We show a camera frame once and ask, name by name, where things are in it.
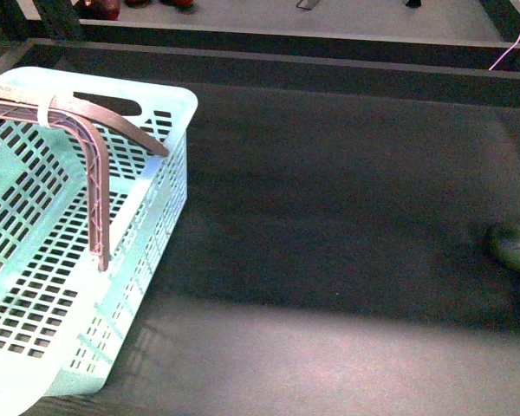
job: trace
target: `light blue basket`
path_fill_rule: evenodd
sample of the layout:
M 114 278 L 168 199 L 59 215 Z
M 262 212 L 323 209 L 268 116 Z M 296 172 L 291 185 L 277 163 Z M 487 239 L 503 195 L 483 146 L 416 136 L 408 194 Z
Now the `light blue basket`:
M 84 157 L 62 130 L 0 120 L 0 415 L 43 395 L 99 390 L 186 201 L 185 130 L 195 95 L 132 81 L 19 68 L 1 83 L 136 101 L 133 124 L 162 142 L 150 156 L 105 127 L 110 246 L 100 272 L 87 247 Z

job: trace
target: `pink cable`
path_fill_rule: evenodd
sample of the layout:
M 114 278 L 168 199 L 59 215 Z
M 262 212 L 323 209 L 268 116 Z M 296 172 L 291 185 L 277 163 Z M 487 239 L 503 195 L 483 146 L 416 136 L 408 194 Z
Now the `pink cable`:
M 504 52 L 499 57 L 499 59 L 497 59 L 495 61 L 495 63 L 490 66 L 489 70 L 492 71 L 493 69 L 495 69 L 495 67 L 504 59 L 504 57 L 507 56 L 519 43 L 520 43 L 520 36 L 518 37 L 517 41 L 514 42 L 514 44 L 510 48 L 506 49 L 506 52 Z

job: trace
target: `floor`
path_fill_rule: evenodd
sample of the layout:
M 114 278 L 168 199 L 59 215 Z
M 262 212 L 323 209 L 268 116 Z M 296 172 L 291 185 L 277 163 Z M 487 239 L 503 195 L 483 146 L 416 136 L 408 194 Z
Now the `floor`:
M 26 416 L 520 415 L 520 276 L 480 246 L 520 220 L 520 111 L 187 87 L 189 200 L 110 379 Z
M 18 0 L 28 18 L 38 18 L 30 0 Z M 425 0 L 412 10 L 402 0 L 321 0 L 311 11 L 296 0 L 197 0 L 180 11 L 153 0 L 130 9 L 122 4 L 114 24 L 140 27 L 228 30 L 322 37 L 393 37 L 411 40 L 495 42 L 501 37 L 478 0 Z

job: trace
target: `metal frame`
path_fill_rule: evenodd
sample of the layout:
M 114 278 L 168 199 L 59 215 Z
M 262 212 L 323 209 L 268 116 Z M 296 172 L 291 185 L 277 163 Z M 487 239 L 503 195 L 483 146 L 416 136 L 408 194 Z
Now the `metal frame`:
M 46 36 L 56 40 L 82 41 L 83 31 L 69 0 L 33 0 Z
M 0 0 L 0 10 L 8 4 L 16 22 L 0 26 L 1 40 L 12 37 L 17 27 L 28 37 L 55 40 L 107 42 L 168 48 L 224 50 L 243 53 L 309 56 L 429 65 L 454 68 L 488 68 L 510 46 L 501 42 L 456 42 L 434 44 L 400 38 L 322 38 L 316 36 L 266 35 L 227 31 L 189 29 L 149 29 L 123 26 L 110 22 L 80 23 L 69 0 L 33 0 L 42 18 L 27 21 L 16 0 Z M 520 30 L 520 14 L 510 0 L 480 0 L 503 37 L 512 40 Z M 512 53 L 500 69 L 520 70 L 520 58 Z
M 28 65 L 172 85 L 199 82 L 520 108 L 520 73 L 503 71 L 32 40 L 0 60 L 0 73 Z

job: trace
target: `green object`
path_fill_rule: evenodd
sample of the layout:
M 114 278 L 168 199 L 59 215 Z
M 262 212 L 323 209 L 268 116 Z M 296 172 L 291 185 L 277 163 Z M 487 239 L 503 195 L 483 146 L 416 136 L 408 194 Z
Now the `green object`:
M 484 242 L 489 254 L 505 267 L 520 272 L 520 225 L 491 225 Z

